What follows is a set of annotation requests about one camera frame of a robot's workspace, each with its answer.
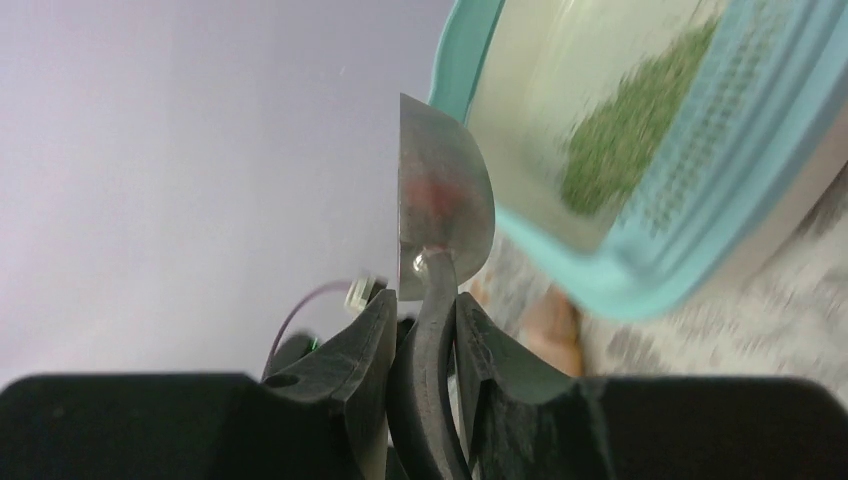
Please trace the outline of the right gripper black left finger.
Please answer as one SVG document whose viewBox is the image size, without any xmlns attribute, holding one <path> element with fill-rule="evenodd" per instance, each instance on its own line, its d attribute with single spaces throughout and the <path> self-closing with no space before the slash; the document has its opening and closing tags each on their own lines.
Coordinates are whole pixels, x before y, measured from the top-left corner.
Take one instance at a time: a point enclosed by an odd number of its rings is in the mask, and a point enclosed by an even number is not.
<svg viewBox="0 0 848 480">
<path fill-rule="evenodd" d="M 381 479 L 397 301 L 266 381 L 37 375 L 1 395 L 5 479 Z"/>
</svg>

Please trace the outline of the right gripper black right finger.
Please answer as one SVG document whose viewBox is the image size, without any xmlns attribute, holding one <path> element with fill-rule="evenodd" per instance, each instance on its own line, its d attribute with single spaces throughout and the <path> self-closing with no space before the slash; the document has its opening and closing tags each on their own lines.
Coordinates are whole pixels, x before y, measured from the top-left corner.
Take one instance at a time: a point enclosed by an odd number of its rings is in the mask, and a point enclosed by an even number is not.
<svg viewBox="0 0 848 480">
<path fill-rule="evenodd" d="M 569 377 L 456 304 L 462 430 L 483 479 L 843 479 L 847 413 L 797 377 Z"/>
</svg>

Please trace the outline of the grey litter scoop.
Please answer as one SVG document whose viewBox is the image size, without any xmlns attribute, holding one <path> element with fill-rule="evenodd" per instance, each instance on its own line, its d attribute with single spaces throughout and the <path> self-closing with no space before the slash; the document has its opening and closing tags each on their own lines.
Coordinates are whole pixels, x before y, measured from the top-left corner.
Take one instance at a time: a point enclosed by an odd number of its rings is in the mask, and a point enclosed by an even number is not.
<svg viewBox="0 0 848 480">
<path fill-rule="evenodd" d="M 486 262 L 495 208 L 470 131 L 446 113 L 399 97 L 398 298 L 421 303 L 390 370 L 394 447 L 411 479 L 468 479 L 448 391 L 458 287 Z"/>
</svg>

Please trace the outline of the teal litter box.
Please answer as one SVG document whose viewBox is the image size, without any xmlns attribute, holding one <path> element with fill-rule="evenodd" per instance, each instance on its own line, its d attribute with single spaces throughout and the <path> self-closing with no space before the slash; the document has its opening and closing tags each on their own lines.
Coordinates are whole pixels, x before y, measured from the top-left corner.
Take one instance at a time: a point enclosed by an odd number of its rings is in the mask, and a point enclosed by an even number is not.
<svg viewBox="0 0 848 480">
<path fill-rule="evenodd" d="M 561 197 L 573 129 L 644 60 L 719 19 L 632 193 Z M 430 102 L 485 157 L 498 229 L 590 314 L 640 321 L 751 277 L 847 162 L 843 1 L 458 1 Z"/>
</svg>

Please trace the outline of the pink cat litter bag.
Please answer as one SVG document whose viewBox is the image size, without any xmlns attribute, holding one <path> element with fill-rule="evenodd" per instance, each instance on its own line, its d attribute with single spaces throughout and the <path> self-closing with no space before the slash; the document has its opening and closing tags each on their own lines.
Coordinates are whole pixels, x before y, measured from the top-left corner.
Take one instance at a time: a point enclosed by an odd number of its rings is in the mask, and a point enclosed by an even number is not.
<svg viewBox="0 0 848 480">
<path fill-rule="evenodd" d="M 551 285 L 522 314 L 519 341 L 560 372 L 582 376 L 584 360 L 579 332 L 578 310 L 561 290 Z"/>
</svg>

